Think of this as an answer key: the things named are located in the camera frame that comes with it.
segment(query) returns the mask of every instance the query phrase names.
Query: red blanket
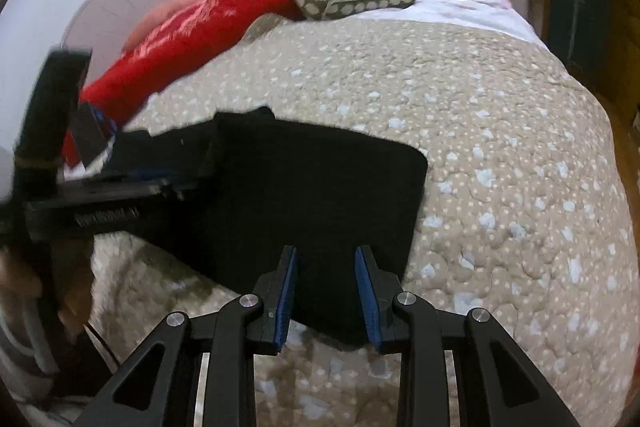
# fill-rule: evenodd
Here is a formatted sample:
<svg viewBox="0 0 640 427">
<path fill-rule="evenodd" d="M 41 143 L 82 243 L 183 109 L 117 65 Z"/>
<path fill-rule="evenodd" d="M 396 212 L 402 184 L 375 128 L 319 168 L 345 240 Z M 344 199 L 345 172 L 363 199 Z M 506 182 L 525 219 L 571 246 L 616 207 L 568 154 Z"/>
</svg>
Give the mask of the red blanket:
<svg viewBox="0 0 640 427">
<path fill-rule="evenodd" d="M 200 0 L 156 27 L 142 43 L 80 94 L 117 126 L 123 126 L 153 93 L 193 73 L 238 43 L 259 16 L 276 13 L 302 19 L 293 0 Z M 67 134 L 63 156 L 69 166 L 79 163 Z"/>
</svg>

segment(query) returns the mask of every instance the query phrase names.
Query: black fabric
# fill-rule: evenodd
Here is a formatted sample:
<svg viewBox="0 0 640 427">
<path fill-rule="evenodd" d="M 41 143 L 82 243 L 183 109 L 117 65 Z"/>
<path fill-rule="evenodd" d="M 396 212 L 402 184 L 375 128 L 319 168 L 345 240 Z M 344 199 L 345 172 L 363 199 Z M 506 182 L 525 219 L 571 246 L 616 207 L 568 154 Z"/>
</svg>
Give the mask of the black fabric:
<svg viewBox="0 0 640 427">
<path fill-rule="evenodd" d="M 156 137 L 118 134 L 107 168 L 161 164 L 212 177 L 171 234 L 146 239 L 238 293 L 295 245 L 293 318 L 344 343 L 366 342 L 353 253 L 371 245 L 380 268 L 402 278 L 427 170 L 419 151 L 327 126 L 218 113 Z"/>
</svg>

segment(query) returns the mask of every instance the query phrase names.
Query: silver bolt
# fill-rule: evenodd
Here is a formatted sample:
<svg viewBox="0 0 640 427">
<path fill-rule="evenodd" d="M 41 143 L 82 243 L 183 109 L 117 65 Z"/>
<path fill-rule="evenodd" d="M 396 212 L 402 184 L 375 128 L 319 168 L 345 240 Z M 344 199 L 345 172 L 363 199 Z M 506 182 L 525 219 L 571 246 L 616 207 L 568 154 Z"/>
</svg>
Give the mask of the silver bolt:
<svg viewBox="0 0 640 427">
<path fill-rule="evenodd" d="M 404 306 L 411 306 L 415 302 L 415 295 L 411 292 L 402 292 L 398 294 L 398 302 Z"/>
<path fill-rule="evenodd" d="M 180 312 L 174 312 L 166 318 L 166 323 L 169 324 L 172 328 L 176 326 L 180 326 L 184 322 L 184 315 Z"/>
<path fill-rule="evenodd" d="M 258 298 L 252 293 L 248 293 L 247 295 L 243 295 L 240 298 L 240 305 L 243 308 L 252 308 L 258 303 Z"/>
<path fill-rule="evenodd" d="M 491 317 L 491 313 L 484 308 L 476 308 L 471 312 L 471 316 L 478 322 L 487 322 Z"/>
</svg>

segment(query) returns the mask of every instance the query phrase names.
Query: bedspread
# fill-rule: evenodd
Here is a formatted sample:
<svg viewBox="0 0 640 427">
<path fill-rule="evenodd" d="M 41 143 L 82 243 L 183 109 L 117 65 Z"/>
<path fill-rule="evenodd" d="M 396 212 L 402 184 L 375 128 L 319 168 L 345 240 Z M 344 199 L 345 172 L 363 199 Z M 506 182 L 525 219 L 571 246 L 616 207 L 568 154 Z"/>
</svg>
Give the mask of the bedspread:
<svg viewBox="0 0 640 427">
<path fill-rule="evenodd" d="M 430 169 L 404 288 L 460 314 L 489 309 L 581 425 L 615 423 L 639 340 L 636 248 L 607 115 L 552 54 L 439 23 L 278 26 L 173 84 L 134 126 L 161 132 L 265 103 L 419 148 Z M 96 249 L 94 320 L 120 356 L 169 311 L 235 296 L 129 235 Z M 397 356 L 292 323 L 255 376 L 260 426 L 394 425 Z"/>
</svg>

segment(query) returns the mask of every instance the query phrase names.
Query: white sheet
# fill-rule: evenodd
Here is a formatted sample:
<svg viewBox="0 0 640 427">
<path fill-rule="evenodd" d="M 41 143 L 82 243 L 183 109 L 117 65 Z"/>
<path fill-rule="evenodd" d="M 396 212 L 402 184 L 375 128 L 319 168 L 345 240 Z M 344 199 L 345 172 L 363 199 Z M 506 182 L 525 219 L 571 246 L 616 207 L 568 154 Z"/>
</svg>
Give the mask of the white sheet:
<svg viewBox="0 0 640 427">
<path fill-rule="evenodd" d="M 408 8 L 385 8 L 354 15 L 361 19 L 441 22 L 506 33 L 546 49 L 532 26 L 509 0 L 416 0 Z"/>
</svg>

